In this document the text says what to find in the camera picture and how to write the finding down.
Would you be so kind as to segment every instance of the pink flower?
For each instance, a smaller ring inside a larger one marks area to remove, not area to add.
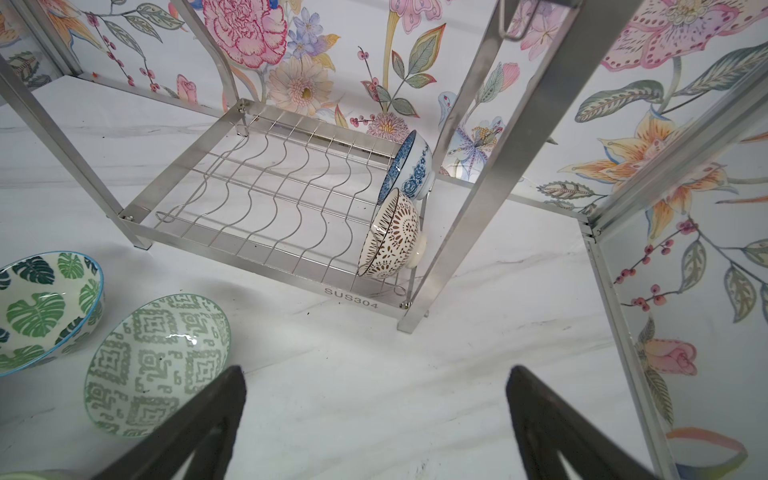
[[[562,17],[565,8],[557,7],[549,15],[537,14],[533,18],[531,29],[520,44],[521,50],[531,51],[528,53],[528,60],[533,60],[547,50],[554,37],[558,33],[560,26],[563,25]]]
[[[270,9],[269,0],[203,0],[203,13],[208,31],[236,63],[258,68],[285,55],[283,7]]]
[[[733,35],[768,15],[768,0],[645,0],[602,64],[610,71],[655,68],[704,50],[716,35]]]
[[[406,121],[392,112],[377,114],[368,126],[368,135],[386,138],[401,144],[408,137],[410,128]]]
[[[680,340],[652,339],[645,343],[648,365],[662,373],[696,375],[696,347]]]
[[[402,28],[406,33],[411,33],[419,26],[422,12],[426,14],[427,20],[439,20],[442,17],[440,0],[389,0],[389,10],[402,18]]]
[[[182,74],[176,77],[176,93],[181,100],[197,105],[197,86]]]

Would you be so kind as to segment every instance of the pink peony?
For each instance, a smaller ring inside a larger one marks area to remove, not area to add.
[[[197,105],[197,86],[181,74],[176,77],[176,92],[181,100]]]
[[[648,340],[645,343],[648,365],[662,373],[696,375],[696,347],[680,340]]]
[[[203,0],[203,13],[208,31],[236,63],[258,68],[285,55],[283,7],[271,10],[269,0]]]
[[[768,0],[645,0],[602,64],[610,71],[655,68],[704,50],[716,35],[733,35],[768,15]]]

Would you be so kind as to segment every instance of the yellow flower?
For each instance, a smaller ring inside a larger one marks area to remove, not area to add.
[[[283,60],[270,72],[270,97],[283,110],[313,116],[331,94],[328,72],[309,55]]]
[[[634,137],[618,140],[599,139],[608,156],[607,160],[572,164],[559,171],[577,174],[579,177],[603,184],[612,184],[616,191],[678,139],[685,129],[686,127],[677,127],[672,120],[650,110],[637,126]],[[706,190],[735,192],[728,184],[723,165],[703,165],[689,175],[679,187],[674,188],[664,199],[648,209],[648,237],[651,240],[657,238],[672,221],[675,212],[688,215],[691,192]]]
[[[74,43],[74,37],[82,38],[99,50],[104,50],[98,38],[94,37],[88,27],[78,18],[82,12],[70,2],[67,0],[38,0],[38,2],[48,13],[48,18],[51,19],[56,32],[70,50]]]

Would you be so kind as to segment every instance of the orange lily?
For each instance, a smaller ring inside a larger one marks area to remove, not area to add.
[[[99,39],[78,18],[82,12],[70,2],[67,0],[38,0],[38,2],[48,13],[48,18],[51,20],[56,32],[70,50],[74,43],[74,37],[82,38],[99,50],[104,50]]]

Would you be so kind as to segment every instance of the green patterned bowl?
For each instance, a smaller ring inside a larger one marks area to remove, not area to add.
[[[230,354],[230,324],[199,295],[153,300],[123,320],[85,377],[85,410],[100,429],[149,435],[215,379]]]
[[[104,311],[104,275],[76,252],[48,252],[0,270],[0,376],[52,362],[82,344]]]

